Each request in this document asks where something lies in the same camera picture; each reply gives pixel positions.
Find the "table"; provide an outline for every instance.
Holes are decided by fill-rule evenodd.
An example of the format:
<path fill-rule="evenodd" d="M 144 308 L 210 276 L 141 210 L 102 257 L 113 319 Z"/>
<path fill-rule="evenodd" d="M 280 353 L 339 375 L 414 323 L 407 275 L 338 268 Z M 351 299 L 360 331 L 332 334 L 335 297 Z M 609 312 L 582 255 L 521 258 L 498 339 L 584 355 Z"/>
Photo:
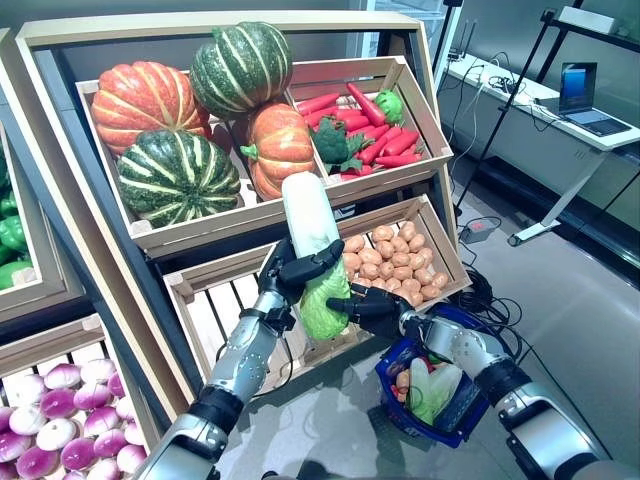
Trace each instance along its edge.
<path fill-rule="evenodd" d="M 463 98 L 463 105 L 473 100 L 477 89 L 482 85 L 480 95 L 483 98 L 479 100 L 483 102 L 479 102 L 479 107 L 482 105 L 482 108 L 478 108 L 477 118 L 478 123 L 487 127 L 495 124 L 498 109 L 509 99 L 508 93 L 489 85 L 492 77 L 518 78 L 509 70 L 469 54 L 460 61 L 452 62 L 445 77 L 449 78 L 449 83 L 452 83 L 452 79 L 462 81 L 464 78 L 463 97 L 466 96 L 468 100 L 465 102 Z M 631 125 L 630 130 L 598 137 L 577 125 L 562 121 L 544 107 L 535 104 L 534 100 L 557 98 L 557 91 L 529 79 L 525 79 L 522 85 L 524 88 L 521 87 L 516 95 L 513 109 L 505 118 L 490 152 L 559 193 L 560 199 L 539 223 L 509 239 L 509 243 L 514 246 L 559 225 L 556 220 L 558 215 L 600 165 L 613 155 L 612 151 L 640 140 L 640 129 Z M 442 121 L 450 127 L 458 95 L 459 90 L 455 88 L 443 90 L 439 96 Z M 531 117 L 539 122 L 553 123 L 545 130 L 546 133 L 536 132 L 531 128 Z M 468 123 L 456 121 L 456 134 L 461 130 L 467 133 Z"/>

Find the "pumpkin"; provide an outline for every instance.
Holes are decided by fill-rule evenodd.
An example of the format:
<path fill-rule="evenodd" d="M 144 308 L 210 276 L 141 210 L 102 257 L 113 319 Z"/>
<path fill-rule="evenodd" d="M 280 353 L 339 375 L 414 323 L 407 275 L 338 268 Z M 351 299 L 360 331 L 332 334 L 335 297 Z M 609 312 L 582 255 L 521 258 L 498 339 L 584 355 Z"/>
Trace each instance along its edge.
<path fill-rule="evenodd" d="M 116 65 L 100 75 L 91 113 L 102 141 L 116 155 L 149 130 L 210 136 L 209 114 L 196 102 L 189 78 L 155 62 Z"/>
<path fill-rule="evenodd" d="M 138 135 L 118 162 L 124 203 L 154 227 L 164 227 L 235 208 L 238 170 L 206 138 L 157 130 Z"/>
<path fill-rule="evenodd" d="M 214 28 L 213 42 L 195 54 L 189 77 L 200 103 L 229 119 L 281 95 L 291 81 L 291 51 L 284 35 L 265 22 Z"/>

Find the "wooden crate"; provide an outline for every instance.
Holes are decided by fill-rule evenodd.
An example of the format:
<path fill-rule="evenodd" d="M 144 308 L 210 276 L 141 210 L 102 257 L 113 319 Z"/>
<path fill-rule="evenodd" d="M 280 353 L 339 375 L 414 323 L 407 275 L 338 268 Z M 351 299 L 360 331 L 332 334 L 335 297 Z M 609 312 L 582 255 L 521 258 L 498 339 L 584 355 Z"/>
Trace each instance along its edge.
<path fill-rule="evenodd" d="M 433 268 L 450 278 L 440 298 L 418 307 L 424 310 L 471 283 L 426 195 L 343 220 L 338 222 L 338 229 L 343 238 L 367 234 L 366 242 L 371 246 L 370 232 L 374 227 L 385 224 L 397 230 L 405 220 L 415 222 L 416 231 L 424 234 L 425 246 L 434 252 Z M 237 324 L 240 310 L 253 306 L 258 297 L 257 273 L 272 247 L 273 244 L 264 245 L 165 275 L 169 296 L 203 379 L 208 378 L 216 353 Z M 293 375 L 297 376 L 352 348 L 369 334 L 351 325 L 336 338 L 315 341 L 297 322 L 286 337 L 292 351 Z M 263 391 L 284 381 L 288 374 L 289 358 L 282 345 L 274 352 L 269 367 Z"/>
<path fill-rule="evenodd" d="M 60 363 L 82 365 L 97 358 L 110 358 L 116 364 L 125 393 L 132 400 L 135 422 L 142 431 L 148 453 L 158 443 L 160 434 L 144 397 L 113 349 L 98 314 L 0 347 L 0 405 L 15 406 L 15 392 L 25 375 L 38 373 L 44 376 Z M 82 427 L 86 414 L 79 411 L 72 419 Z M 64 467 L 59 466 L 44 478 L 60 480 L 64 474 Z"/>
<path fill-rule="evenodd" d="M 0 290 L 0 322 L 82 296 L 84 290 L 69 260 L 53 238 L 44 212 L 27 188 L 20 164 L 0 123 L 0 137 L 32 268 L 13 274 L 14 286 Z"/>

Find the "green bell pepper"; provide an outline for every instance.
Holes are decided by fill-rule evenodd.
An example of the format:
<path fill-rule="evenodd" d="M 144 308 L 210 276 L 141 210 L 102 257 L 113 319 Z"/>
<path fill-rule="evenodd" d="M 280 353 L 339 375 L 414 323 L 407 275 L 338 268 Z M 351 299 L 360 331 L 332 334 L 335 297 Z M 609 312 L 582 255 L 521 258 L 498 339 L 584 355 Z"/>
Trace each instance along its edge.
<path fill-rule="evenodd" d="M 0 267 L 0 290 L 13 287 L 11 276 L 20 270 L 33 267 L 31 262 L 11 262 Z"/>
<path fill-rule="evenodd" d="M 0 221 L 0 243 L 19 252 L 27 251 L 27 240 L 18 215 Z"/>
<path fill-rule="evenodd" d="M 18 214 L 18 202 L 13 190 L 0 200 L 0 217 L 11 217 Z"/>

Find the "gray floor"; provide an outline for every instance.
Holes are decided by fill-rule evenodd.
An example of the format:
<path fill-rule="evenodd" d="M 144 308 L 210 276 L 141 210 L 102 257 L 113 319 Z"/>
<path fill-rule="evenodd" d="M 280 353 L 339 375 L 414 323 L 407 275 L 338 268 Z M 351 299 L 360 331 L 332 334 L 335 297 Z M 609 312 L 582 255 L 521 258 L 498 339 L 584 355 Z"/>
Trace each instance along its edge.
<path fill-rule="evenodd" d="M 455 177 L 464 181 L 464 159 Z M 543 356 L 614 457 L 640 464 L 640 295 L 605 267 L 547 233 L 517 248 L 506 239 L 531 219 L 475 186 L 460 222 L 503 219 L 479 244 L 475 266 L 497 296 L 516 299 L 520 332 Z M 471 255 L 462 250 L 470 261 Z M 222 478 L 258 479 L 275 470 L 319 478 L 523 479 L 490 410 L 458 449 L 399 432 L 379 408 L 373 368 L 385 344 L 373 340 L 253 402 L 243 414 L 219 469 Z M 533 359 L 524 362 L 548 384 Z"/>

